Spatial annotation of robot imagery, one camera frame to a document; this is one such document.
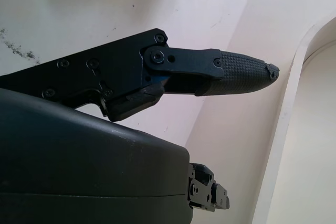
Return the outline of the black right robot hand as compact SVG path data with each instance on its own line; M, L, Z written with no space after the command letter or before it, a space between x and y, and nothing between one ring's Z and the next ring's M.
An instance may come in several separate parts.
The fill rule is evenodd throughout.
M229 208L188 151L119 125L161 96L251 93L279 68L152 29L1 76L1 223L190 223Z

